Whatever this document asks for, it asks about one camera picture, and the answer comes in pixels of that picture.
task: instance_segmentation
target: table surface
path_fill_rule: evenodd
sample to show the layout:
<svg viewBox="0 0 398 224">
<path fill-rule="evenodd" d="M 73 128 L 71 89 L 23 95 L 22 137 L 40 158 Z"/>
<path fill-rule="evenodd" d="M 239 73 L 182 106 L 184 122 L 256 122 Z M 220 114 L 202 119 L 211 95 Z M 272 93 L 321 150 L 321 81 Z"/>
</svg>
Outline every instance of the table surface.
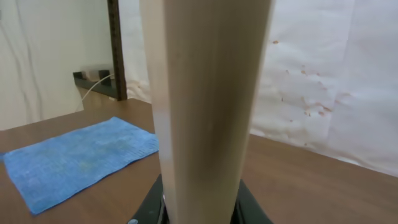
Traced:
<svg viewBox="0 0 398 224">
<path fill-rule="evenodd" d="M 0 152 L 113 116 L 154 132 L 150 104 L 130 99 L 0 131 Z M 33 217 L 0 164 L 0 223 L 126 223 L 159 174 L 156 153 Z M 398 223 L 398 178 L 258 136 L 243 180 L 275 224 Z"/>
</svg>

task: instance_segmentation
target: wall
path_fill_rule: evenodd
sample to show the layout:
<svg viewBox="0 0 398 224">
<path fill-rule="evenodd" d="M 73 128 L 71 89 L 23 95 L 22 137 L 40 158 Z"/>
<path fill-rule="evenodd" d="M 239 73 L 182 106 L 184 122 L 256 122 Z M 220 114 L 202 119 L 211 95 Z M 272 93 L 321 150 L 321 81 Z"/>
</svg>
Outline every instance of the wall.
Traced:
<svg viewBox="0 0 398 224">
<path fill-rule="evenodd" d="M 112 67 L 106 0 L 1 0 L 0 129 L 72 113 L 72 72 Z"/>
<path fill-rule="evenodd" d="M 138 8 L 120 1 L 122 24 L 134 21 L 122 26 L 124 63 L 135 69 L 129 97 L 150 101 L 149 88 L 137 91 L 147 83 Z M 398 176 L 397 10 L 396 1 L 276 1 L 251 132 Z"/>
</svg>

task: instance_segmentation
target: brown tabletop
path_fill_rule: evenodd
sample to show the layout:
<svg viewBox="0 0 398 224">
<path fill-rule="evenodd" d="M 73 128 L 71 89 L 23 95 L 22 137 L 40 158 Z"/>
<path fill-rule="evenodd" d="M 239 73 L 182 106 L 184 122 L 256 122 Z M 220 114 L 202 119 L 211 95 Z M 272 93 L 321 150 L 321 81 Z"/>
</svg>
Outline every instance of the brown tabletop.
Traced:
<svg viewBox="0 0 398 224">
<path fill-rule="evenodd" d="M 150 104 L 131 99 L 0 131 L 0 152 L 113 116 L 154 132 Z M 0 223 L 126 223 L 159 174 L 153 154 L 34 217 L 0 164 Z M 398 178 L 258 136 L 243 180 L 275 224 L 398 223 Z"/>
</svg>

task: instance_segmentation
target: vertical brown post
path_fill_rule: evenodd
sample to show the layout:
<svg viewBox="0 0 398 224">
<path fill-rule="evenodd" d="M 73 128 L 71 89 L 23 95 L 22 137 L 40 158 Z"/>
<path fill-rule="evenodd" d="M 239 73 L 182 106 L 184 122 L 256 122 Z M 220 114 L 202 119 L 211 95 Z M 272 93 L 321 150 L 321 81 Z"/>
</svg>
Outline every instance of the vertical brown post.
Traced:
<svg viewBox="0 0 398 224">
<path fill-rule="evenodd" d="M 272 0 L 140 4 L 171 224 L 227 224 Z"/>
</svg>

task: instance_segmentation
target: white cable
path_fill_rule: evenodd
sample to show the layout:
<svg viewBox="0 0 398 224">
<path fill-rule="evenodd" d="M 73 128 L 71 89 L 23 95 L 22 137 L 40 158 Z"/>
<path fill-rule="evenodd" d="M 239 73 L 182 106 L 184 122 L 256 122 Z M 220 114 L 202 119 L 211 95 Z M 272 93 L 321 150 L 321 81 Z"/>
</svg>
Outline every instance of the white cable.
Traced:
<svg viewBox="0 0 398 224">
<path fill-rule="evenodd" d="M 103 80 L 105 80 L 106 78 L 109 78 L 110 76 L 112 76 L 114 74 L 110 74 L 105 76 L 104 78 L 100 79 L 98 82 L 96 82 L 91 88 L 88 89 L 87 93 L 83 96 L 83 98 L 81 99 L 80 103 L 77 105 L 75 112 L 78 111 L 79 106 L 83 104 L 83 100 L 85 100 L 86 96 L 89 94 L 89 92 L 99 83 L 101 83 Z"/>
</svg>

